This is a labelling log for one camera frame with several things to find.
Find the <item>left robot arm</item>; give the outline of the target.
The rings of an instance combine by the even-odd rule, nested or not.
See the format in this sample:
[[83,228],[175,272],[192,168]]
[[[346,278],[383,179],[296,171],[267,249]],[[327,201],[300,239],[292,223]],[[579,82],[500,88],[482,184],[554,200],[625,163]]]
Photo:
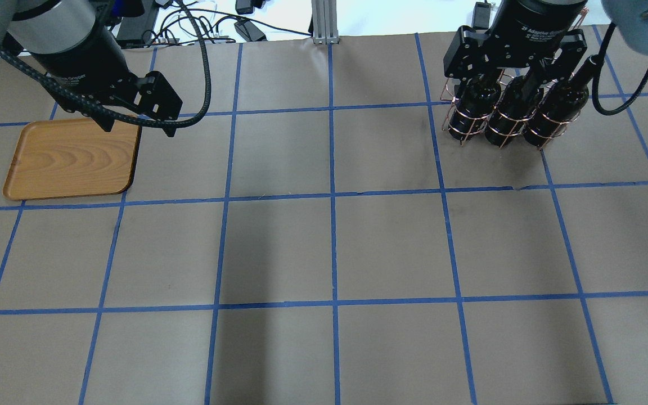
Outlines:
[[89,1],[0,1],[0,59],[29,74],[68,113],[104,131],[112,107],[160,122],[173,137],[182,99],[158,71],[138,77]]

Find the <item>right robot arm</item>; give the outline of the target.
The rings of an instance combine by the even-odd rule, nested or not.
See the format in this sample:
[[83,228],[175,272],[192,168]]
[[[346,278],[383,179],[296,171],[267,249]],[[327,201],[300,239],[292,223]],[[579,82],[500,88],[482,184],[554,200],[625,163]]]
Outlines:
[[[587,49],[586,41],[574,30],[585,7],[585,1],[503,1],[487,31],[479,33],[466,25],[458,28],[443,56],[444,75],[460,80],[461,89],[486,75],[498,79],[507,68],[528,69],[538,87],[568,79]],[[604,61],[615,30],[630,49],[648,56],[648,1],[604,1],[602,7],[610,25],[596,61]],[[622,106],[605,110],[595,99],[597,112],[605,116],[623,112],[647,82],[648,68],[637,90]]]

